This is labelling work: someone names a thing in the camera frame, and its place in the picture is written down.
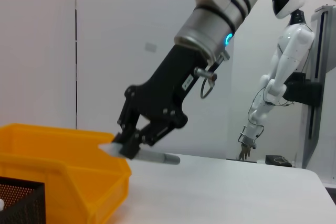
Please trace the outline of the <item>grey marker pen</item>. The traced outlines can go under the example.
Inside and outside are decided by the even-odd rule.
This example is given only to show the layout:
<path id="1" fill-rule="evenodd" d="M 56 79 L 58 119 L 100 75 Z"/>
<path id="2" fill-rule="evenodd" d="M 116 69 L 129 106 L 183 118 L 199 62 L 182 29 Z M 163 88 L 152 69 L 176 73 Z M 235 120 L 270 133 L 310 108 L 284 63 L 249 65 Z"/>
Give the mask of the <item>grey marker pen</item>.
<path id="1" fill-rule="evenodd" d="M 125 155 L 121 154 L 122 144 L 120 143 L 107 143 L 99 144 L 98 148 L 106 152 L 110 156 L 126 158 L 129 160 L 139 160 L 152 163 L 161 163 L 169 165 L 178 165 L 180 163 L 180 158 L 176 155 L 160 153 L 155 151 L 143 150 L 140 149 L 134 158 L 128 158 Z"/>

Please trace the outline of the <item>yellow plastic storage bin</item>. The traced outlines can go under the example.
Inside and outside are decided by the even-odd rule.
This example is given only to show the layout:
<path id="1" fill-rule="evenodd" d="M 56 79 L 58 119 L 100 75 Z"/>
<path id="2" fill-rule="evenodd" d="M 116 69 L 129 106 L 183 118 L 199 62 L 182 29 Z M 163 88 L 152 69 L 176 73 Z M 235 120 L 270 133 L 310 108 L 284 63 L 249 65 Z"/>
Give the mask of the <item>yellow plastic storage bin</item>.
<path id="1" fill-rule="evenodd" d="M 99 149 L 110 133 L 0 127 L 0 176 L 45 185 L 47 224 L 108 224 L 129 191 L 126 160 Z"/>

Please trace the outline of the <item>white humanoid robot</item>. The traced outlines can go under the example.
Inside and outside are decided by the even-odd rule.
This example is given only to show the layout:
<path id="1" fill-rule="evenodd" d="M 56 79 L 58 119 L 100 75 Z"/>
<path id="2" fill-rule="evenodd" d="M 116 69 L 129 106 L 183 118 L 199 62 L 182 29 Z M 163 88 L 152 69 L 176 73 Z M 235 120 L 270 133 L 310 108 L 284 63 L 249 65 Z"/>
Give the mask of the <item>white humanoid robot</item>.
<path id="1" fill-rule="evenodd" d="M 272 0 L 277 19 L 290 16 L 288 25 L 278 38 L 270 70 L 260 79 L 260 88 L 248 112 L 245 138 L 256 139 L 263 132 L 268 113 L 283 98 L 286 80 L 303 68 L 303 63 L 315 38 L 300 8 L 305 0 Z"/>

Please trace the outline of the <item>small black box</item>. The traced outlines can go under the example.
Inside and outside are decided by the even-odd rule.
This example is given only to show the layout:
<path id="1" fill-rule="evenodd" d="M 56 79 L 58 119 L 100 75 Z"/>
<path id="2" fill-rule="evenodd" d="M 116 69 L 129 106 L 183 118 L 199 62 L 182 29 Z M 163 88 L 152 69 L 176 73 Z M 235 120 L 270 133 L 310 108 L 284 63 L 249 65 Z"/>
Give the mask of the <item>small black box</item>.
<path id="1" fill-rule="evenodd" d="M 292 163 L 281 155 L 265 155 L 265 164 L 273 166 L 292 167 Z"/>

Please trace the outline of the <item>black mounting bracket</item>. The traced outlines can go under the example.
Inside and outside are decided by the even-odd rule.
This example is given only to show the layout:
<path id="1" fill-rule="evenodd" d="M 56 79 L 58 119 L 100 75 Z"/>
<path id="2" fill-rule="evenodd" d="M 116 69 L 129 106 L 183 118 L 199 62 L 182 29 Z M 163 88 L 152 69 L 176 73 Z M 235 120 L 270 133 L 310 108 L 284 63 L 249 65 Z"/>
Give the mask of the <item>black mounting bracket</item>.
<path id="1" fill-rule="evenodd" d="M 286 91 L 283 98 L 289 102 L 298 102 L 319 107 L 322 103 L 323 85 L 306 79 L 303 72 L 294 72 L 285 81 Z"/>

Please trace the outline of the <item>grey metal stand column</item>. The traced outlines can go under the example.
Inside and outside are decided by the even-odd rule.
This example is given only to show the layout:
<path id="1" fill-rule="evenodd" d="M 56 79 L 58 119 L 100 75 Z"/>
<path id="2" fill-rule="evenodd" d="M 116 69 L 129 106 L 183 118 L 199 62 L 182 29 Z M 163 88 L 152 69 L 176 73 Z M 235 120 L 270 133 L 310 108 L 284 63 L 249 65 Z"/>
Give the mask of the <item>grey metal stand column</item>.
<path id="1" fill-rule="evenodd" d="M 311 105 L 307 114 L 302 168 L 336 188 L 336 5 L 324 5 L 311 17 L 316 34 L 307 77 Z"/>

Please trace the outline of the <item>black mesh pen holder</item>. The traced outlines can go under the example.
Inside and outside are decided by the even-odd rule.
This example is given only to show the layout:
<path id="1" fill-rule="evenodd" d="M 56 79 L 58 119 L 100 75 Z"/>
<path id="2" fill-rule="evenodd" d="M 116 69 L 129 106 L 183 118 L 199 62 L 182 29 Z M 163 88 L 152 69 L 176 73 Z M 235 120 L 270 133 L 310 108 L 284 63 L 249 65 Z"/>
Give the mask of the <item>black mesh pen holder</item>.
<path id="1" fill-rule="evenodd" d="M 0 224 L 46 224 L 45 184 L 0 176 Z"/>

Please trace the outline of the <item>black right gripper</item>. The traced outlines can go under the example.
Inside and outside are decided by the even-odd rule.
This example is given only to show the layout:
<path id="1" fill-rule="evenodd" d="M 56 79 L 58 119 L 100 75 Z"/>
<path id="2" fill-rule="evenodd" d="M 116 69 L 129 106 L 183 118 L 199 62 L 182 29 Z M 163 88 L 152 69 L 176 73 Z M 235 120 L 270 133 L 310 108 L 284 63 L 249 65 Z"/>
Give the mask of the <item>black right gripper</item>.
<path id="1" fill-rule="evenodd" d="M 114 139 L 123 146 L 121 154 L 134 158 L 141 144 L 153 146 L 187 123 L 182 103 L 197 81 L 194 69 L 206 66 L 199 50 L 175 45 L 148 81 L 127 88 L 118 119 L 122 131 Z M 141 130 L 136 127 L 140 116 L 149 120 Z"/>

